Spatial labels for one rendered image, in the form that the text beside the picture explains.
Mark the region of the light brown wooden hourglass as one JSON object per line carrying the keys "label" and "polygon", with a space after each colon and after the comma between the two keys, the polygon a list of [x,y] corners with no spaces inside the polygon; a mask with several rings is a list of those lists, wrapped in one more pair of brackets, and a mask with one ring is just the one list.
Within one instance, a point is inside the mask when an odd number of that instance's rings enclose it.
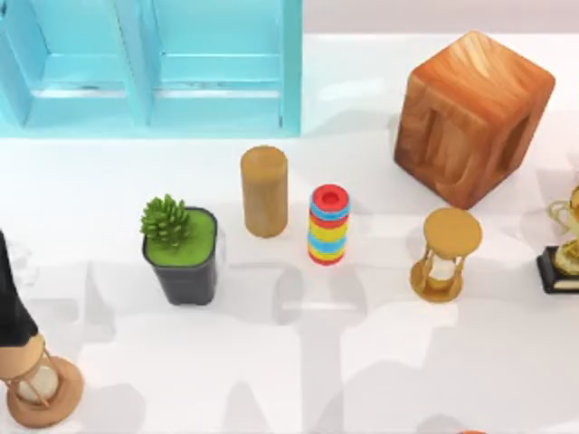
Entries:
{"label": "light brown wooden hourglass", "polygon": [[13,419],[29,429],[44,429],[68,418],[81,401],[81,371],[52,355],[42,335],[22,346],[0,347],[0,381]]}

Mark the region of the golden yellow hourglass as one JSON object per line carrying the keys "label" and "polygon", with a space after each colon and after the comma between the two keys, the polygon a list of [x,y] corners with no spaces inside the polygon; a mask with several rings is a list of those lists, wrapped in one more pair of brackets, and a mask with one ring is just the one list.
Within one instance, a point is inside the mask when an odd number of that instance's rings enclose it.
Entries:
{"label": "golden yellow hourglass", "polygon": [[411,269],[411,286],[428,302],[450,302],[462,290],[464,262],[481,243],[481,226],[469,212],[445,207],[428,215],[423,234],[425,252]]}

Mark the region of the wooden block with recesses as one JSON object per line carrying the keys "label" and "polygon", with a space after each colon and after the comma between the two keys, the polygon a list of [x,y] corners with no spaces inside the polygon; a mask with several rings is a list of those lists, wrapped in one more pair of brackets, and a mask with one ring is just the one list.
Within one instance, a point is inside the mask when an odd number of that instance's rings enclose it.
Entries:
{"label": "wooden block with recesses", "polygon": [[470,31],[410,74],[394,160],[468,210],[521,165],[555,77]]}

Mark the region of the stack of coloured rings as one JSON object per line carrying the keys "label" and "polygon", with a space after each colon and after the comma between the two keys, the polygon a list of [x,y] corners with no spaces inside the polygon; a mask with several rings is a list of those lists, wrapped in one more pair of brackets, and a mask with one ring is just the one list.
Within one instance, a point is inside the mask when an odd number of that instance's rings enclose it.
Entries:
{"label": "stack of coloured rings", "polygon": [[322,184],[310,196],[308,254],[322,266],[338,263],[346,251],[350,214],[347,191],[337,184]]}

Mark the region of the green plant in black pot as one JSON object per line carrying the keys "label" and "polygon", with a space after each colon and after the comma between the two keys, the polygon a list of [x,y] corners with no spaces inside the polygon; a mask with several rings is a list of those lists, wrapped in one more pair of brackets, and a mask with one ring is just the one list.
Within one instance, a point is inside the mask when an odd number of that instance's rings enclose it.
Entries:
{"label": "green plant in black pot", "polygon": [[142,253],[169,303],[205,306],[215,294],[218,222],[170,194],[149,201],[140,218]]}

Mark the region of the light blue rack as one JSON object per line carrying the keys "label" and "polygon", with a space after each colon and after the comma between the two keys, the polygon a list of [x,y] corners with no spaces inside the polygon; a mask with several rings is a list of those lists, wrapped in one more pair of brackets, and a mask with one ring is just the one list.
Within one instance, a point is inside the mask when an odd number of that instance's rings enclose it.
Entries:
{"label": "light blue rack", "polygon": [[303,0],[0,0],[0,137],[295,137]]}

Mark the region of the tan wooden cylinder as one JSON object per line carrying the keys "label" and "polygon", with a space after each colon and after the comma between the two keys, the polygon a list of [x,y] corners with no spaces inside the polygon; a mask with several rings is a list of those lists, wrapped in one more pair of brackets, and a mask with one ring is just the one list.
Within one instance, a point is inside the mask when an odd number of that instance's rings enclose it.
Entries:
{"label": "tan wooden cylinder", "polygon": [[274,146],[255,146],[241,158],[244,223],[260,238],[280,235],[288,224],[288,159]]}

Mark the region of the gold trophy on black base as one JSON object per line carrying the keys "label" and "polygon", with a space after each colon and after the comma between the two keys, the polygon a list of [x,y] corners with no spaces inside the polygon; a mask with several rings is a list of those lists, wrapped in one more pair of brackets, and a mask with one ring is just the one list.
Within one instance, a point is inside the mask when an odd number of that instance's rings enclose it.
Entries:
{"label": "gold trophy on black base", "polygon": [[547,246],[536,258],[543,290],[547,294],[579,294],[579,185],[565,201],[547,208],[548,216],[573,238],[558,246]]}

